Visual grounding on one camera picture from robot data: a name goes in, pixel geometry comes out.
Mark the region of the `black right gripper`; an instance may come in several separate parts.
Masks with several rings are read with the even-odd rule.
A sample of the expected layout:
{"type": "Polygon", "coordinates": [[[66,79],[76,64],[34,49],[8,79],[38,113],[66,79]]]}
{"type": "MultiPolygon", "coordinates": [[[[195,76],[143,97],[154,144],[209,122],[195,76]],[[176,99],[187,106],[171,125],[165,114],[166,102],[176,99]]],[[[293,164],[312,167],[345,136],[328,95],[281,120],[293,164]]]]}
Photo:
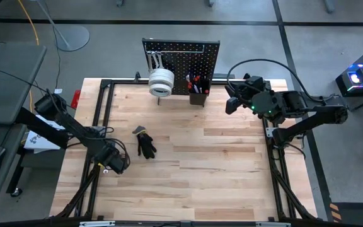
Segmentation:
{"type": "MultiPolygon", "coordinates": [[[[243,77],[245,85],[238,86],[238,95],[242,98],[242,103],[249,107],[259,119],[267,119],[274,124],[284,122],[283,108],[284,101],[280,93],[274,90],[265,90],[265,82],[262,77],[251,76],[246,73],[243,77]]],[[[236,97],[231,97],[226,101],[225,112],[231,115],[240,106],[240,101],[236,97]]]]}

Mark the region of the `black work glove yellow cuff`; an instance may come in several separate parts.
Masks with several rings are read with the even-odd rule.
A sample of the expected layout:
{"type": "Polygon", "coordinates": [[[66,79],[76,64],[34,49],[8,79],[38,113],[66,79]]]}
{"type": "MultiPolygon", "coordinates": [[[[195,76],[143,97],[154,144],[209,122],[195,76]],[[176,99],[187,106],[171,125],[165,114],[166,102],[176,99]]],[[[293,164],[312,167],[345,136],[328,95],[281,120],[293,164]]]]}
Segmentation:
{"type": "Polygon", "coordinates": [[[132,131],[137,138],[137,152],[138,155],[143,155],[145,159],[155,159],[155,153],[157,149],[153,145],[153,138],[147,133],[147,129],[141,125],[137,126],[134,131],[132,131]]]}

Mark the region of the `black pegboard storage bin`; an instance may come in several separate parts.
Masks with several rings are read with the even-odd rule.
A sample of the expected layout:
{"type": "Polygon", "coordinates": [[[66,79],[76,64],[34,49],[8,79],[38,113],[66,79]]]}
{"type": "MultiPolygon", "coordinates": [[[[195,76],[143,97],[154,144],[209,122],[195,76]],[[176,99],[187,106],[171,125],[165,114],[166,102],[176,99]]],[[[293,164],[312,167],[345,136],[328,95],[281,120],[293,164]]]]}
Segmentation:
{"type": "Polygon", "coordinates": [[[193,87],[192,89],[188,89],[189,97],[190,97],[190,104],[191,105],[200,105],[204,107],[206,98],[208,95],[204,93],[205,90],[210,91],[210,80],[207,78],[207,76],[200,76],[200,80],[195,81],[196,76],[190,75],[190,82],[192,83],[193,87]],[[199,93],[195,92],[194,85],[197,85],[197,88],[199,89],[199,93]]]}

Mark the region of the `black perforated metal pegboard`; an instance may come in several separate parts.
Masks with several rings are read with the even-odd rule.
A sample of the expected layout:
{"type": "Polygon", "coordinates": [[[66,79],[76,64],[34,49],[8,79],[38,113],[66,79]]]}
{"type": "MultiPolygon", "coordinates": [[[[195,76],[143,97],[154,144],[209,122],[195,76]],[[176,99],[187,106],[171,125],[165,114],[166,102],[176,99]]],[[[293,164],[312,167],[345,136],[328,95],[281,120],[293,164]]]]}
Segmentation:
{"type": "Polygon", "coordinates": [[[173,95],[188,95],[186,76],[212,81],[219,41],[142,39],[145,52],[160,52],[163,67],[175,75],[173,95]]]}

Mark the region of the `small red box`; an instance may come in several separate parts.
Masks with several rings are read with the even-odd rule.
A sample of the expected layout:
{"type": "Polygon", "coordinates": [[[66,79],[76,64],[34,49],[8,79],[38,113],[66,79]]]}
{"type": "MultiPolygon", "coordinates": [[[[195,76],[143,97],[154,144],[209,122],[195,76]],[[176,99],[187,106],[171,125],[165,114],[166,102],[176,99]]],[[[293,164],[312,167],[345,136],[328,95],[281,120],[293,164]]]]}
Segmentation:
{"type": "Polygon", "coordinates": [[[73,94],[72,101],[71,101],[71,108],[77,109],[79,98],[80,98],[81,90],[76,90],[73,94]]]}

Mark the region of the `white printed paper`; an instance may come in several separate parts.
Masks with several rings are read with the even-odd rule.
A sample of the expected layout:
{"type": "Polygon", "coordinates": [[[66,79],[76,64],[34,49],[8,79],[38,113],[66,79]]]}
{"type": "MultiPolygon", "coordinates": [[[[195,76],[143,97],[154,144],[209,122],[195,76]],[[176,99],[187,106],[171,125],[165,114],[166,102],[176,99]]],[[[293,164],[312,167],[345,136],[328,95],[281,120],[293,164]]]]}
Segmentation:
{"type": "MultiPolygon", "coordinates": [[[[52,126],[56,130],[64,130],[64,127],[57,124],[54,121],[47,120],[40,115],[37,115],[39,119],[47,123],[49,126],[52,126]]],[[[36,132],[30,131],[27,135],[25,140],[24,148],[27,150],[33,150],[34,154],[41,153],[44,151],[49,150],[59,150],[60,147],[46,138],[42,137],[41,135],[37,134],[36,132]]]]}

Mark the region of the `grey round floor stand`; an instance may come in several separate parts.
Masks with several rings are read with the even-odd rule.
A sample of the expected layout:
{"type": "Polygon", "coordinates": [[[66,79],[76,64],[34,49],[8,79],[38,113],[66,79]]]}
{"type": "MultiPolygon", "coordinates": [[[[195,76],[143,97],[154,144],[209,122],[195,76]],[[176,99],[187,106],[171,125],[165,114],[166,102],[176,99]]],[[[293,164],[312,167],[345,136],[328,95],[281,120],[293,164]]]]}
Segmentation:
{"type": "Polygon", "coordinates": [[[90,39],[89,31],[81,25],[56,24],[47,11],[44,0],[35,0],[52,25],[56,37],[56,46],[59,50],[73,52],[83,48],[90,39]]]}

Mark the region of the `grey desk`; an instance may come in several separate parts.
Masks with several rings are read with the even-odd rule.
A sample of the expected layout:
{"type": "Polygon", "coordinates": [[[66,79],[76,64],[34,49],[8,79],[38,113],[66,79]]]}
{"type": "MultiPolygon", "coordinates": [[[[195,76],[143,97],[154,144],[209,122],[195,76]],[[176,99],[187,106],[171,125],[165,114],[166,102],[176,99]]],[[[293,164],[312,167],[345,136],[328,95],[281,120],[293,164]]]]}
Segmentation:
{"type": "Polygon", "coordinates": [[[15,120],[46,51],[43,45],[0,45],[0,147],[5,149],[0,169],[0,192],[25,133],[25,126],[15,120]]]}

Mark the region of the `silver aluminium rail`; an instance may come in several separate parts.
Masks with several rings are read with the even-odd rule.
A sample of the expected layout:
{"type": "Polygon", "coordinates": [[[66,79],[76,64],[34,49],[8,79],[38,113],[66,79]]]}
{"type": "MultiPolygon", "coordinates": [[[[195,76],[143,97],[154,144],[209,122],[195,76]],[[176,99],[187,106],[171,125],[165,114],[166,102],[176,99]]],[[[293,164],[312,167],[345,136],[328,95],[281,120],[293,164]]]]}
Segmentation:
{"type": "Polygon", "coordinates": [[[83,221],[79,227],[291,227],[269,221],[83,221]]]}

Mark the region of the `black aluminium table frame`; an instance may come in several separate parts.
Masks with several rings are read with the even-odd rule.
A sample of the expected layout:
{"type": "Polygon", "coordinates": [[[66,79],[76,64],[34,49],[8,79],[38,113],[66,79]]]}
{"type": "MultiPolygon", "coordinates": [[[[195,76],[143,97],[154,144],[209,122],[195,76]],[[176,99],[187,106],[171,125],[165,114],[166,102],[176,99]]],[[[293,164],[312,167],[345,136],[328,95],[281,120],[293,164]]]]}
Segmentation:
{"type": "Polygon", "coordinates": [[[228,94],[213,86],[203,106],[187,96],[156,98],[146,84],[86,78],[75,118],[106,123],[130,156],[123,174],[100,173],[81,214],[114,221],[266,221],[293,209],[272,181],[263,122],[247,109],[228,115],[228,94]],[[143,126],[157,149],[138,155],[143,126]]]}

